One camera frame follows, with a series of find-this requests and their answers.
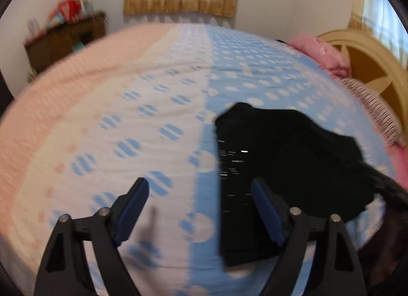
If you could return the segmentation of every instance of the striped pillow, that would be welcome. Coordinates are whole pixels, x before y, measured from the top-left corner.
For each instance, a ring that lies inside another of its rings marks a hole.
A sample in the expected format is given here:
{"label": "striped pillow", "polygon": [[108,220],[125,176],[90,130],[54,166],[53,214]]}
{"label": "striped pillow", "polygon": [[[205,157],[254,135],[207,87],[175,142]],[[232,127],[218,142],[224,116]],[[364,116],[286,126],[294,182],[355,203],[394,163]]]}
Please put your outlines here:
{"label": "striped pillow", "polygon": [[381,96],[367,88],[364,83],[357,79],[351,77],[339,78],[339,81],[369,111],[381,134],[390,145],[404,145],[401,123],[394,111]]}

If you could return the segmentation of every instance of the bedsheet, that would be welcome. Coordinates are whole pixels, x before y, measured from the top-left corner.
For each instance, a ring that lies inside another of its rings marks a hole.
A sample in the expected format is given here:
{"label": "bedsheet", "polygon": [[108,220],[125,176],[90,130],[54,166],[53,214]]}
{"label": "bedsheet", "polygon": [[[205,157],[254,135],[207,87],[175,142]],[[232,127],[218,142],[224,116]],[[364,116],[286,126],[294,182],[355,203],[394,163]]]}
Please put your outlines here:
{"label": "bedsheet", "polygon": [[[218,255],[214,118],[237,101],[297,109],[354,136],[366,161],[394,177],[386,145],[357,101],[283,43],[209,25],[146,24],[51,67],[0,127],[0,260],[25,295],[58,216],[92,215],[138,177],[150,197],[119,248],[143,296],[255,296],[276,259],[226,269]],[[348,224],[356,245],[379,228],[376,198]],[[92,248],[92,278],[106,295]],[[305,255],[293,295],[305,287]]]}

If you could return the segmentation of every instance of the red bag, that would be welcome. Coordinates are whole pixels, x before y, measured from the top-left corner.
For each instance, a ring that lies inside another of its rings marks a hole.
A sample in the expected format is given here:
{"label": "red bag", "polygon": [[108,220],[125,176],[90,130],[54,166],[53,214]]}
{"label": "red bag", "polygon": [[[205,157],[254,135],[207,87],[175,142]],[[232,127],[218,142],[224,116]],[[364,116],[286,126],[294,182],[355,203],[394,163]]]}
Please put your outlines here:
{"label": "red bag", "polygon": [[57,8],[50,13],[48,19],[52,19],[56,14],[61,13],[64,20],[69,22],[81,11],[81,2],[79,0],[62,0]]}

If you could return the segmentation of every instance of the screw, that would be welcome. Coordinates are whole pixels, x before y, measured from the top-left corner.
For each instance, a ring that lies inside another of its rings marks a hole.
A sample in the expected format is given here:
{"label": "screw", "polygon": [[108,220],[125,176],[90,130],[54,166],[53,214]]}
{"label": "screw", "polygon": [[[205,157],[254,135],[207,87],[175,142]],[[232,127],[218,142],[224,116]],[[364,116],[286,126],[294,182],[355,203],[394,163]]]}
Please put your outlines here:
{"label": "screw", "polygon": [[111,211],[110,208],[101,208],[101,209],[99,209],[98,214],[101,217],[106,217],[109,214],[110,211]]}
{"label": "screw", "polygon": [[71,217],[69,216],[69,214],[62,214],[60,215],[60,217],[58,218],[58,220],[62,223],[66,223]]}
{"label": "screw", "polygon": [[302,213],[302,210],[294,206],[293,208],[290,208],[289,212],[293,216],[299,216]]}
{"label": "screw", "polygon": [[335,214],[332,214],[330,216],[330,219],[332,219],[335,223],[338,223],[338,222],[340,222],[341,217],[338,214],[335,213]]}

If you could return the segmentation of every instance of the pink pillow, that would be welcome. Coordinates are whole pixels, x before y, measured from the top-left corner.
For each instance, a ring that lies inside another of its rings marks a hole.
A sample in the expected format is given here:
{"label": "pink pillow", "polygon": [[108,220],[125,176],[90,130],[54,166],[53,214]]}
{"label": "pink pillow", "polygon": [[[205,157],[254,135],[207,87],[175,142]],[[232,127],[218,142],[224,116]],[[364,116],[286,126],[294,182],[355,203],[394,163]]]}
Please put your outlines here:
{"label": "pink pillow", "polygon": [[339,82],[367,109],[384,139],[390,145],[405,145],[401,123],[395,112],[380,95],[357,79],[339,79]]}
{"label": "pink pillow", "polygon": [[289,44],[313,58],[322,69],[338,77],[351,76],[350,59],[334,46],[309,35],[298,35]]}

